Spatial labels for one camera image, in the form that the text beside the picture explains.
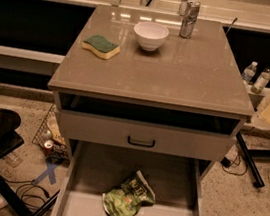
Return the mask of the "open grey middle drawer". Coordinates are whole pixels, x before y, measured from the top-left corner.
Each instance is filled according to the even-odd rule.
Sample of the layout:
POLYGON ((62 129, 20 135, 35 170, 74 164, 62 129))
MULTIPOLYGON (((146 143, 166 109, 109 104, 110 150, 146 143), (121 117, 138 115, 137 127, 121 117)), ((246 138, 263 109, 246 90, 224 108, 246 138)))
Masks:
POLYGON ((200 216, 199 162, 79 142, 51 216, 200 216))

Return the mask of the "clear water bottle white cap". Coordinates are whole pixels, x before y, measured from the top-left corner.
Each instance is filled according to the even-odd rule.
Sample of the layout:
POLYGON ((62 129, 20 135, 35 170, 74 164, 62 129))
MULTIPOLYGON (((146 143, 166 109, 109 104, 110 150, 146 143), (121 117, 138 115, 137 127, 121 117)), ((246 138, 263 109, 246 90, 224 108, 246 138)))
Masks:
POLYGON ((257 61, 253 61, 249 66, 245 68, 242 72, 242 80, 245 84, 250 83, 250 81, 253 79, 255 73, 257 72, 257 61))

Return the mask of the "white ceramic bowl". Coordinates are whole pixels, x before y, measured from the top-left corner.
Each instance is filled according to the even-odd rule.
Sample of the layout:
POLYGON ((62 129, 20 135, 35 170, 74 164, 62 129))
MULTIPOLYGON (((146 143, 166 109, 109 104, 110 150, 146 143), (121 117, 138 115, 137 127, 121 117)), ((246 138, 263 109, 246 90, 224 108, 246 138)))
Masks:
POLYGON ((134 25, 136 42, 146 51, 154 51, 163 45, 169 30, 157 22, 139 22, 134 25))

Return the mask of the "silver beverage can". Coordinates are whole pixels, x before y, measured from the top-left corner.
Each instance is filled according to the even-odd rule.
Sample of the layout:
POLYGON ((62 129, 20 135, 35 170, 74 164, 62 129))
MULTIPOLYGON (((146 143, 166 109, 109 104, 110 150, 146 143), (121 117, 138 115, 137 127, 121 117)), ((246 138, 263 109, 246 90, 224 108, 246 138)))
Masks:
POLYGON ((193 28, 199 15, 201 3, 197 0, 188 0, 185 13, 183 15, 182 25, 179 35, 184 38, 190 38, 193 35, 193 28))

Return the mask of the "green jalapeno chip bag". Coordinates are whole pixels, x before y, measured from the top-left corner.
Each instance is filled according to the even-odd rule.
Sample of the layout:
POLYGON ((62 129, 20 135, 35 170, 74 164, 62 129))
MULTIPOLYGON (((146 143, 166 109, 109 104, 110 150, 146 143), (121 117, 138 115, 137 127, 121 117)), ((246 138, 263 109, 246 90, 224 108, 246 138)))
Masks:
POLYGON ((153 189, 138 170, 119 187, 104 193, 102 200, 109 216, 134 216, 143 204, 154 205, 156 198, 153 189))

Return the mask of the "green and yellow sponge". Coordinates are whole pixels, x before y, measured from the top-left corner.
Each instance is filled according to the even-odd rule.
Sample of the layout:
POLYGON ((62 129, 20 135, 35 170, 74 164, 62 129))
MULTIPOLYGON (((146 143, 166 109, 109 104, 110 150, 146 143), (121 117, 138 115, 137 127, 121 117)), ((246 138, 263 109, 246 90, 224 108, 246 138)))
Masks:
POLYGON ((110 42, 102 35, 93 35, 82 41, 83 49, 87 49, 102 60, 110 59, 121 50, 116 43, 110 42))

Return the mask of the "black table leg bar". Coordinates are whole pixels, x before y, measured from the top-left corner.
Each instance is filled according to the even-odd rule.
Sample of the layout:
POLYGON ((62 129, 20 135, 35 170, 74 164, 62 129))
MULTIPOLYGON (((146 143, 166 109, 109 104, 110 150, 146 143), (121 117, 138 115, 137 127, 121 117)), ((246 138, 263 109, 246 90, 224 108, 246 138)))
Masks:
POLYGON ((243 139, 243 136, 238 133, 236 134, 238 144, 240 145, 240 149, 242 151, 243 158, 245 162, 248 165, 249 170, 252 173, 252 176, 254 178, 254 187, 259 189, 265 186, 264 181, 262 177, 260 176, 259 171, 257 170, 256 164, 253 161, 253 158, 250 155, 250 150, 247 148, 247 145, 245 144, 245 141, 243 139))

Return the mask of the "grey cabinet with counter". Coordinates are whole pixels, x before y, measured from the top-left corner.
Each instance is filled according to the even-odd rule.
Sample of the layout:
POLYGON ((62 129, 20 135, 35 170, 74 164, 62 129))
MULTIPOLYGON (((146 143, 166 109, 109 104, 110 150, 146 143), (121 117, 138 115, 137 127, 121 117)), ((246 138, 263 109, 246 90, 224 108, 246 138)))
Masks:
POLYGON ((222 25, 200 20, 189 39, 179 36, 179 27, 177 16, 98 6, 80 36, 102 34, 120 52, 102 60, 74 42, 48 85, 57 112, 236 139, 254 111, 222 25), (169 30, 154 51, 136 42, 134 25, 144 21, 169 30))

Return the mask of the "clear bottle dark cap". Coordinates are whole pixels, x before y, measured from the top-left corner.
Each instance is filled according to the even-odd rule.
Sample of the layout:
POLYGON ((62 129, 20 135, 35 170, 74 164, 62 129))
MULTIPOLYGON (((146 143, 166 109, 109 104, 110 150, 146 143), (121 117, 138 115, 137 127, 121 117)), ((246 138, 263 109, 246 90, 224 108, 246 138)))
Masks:
POLYGON ((260 94, 264 87, 266 87, 267 83, 270 81, 270 65, 266 67, 259 74, 258 79, 251 86, 250 90, 254 94, 260 94))

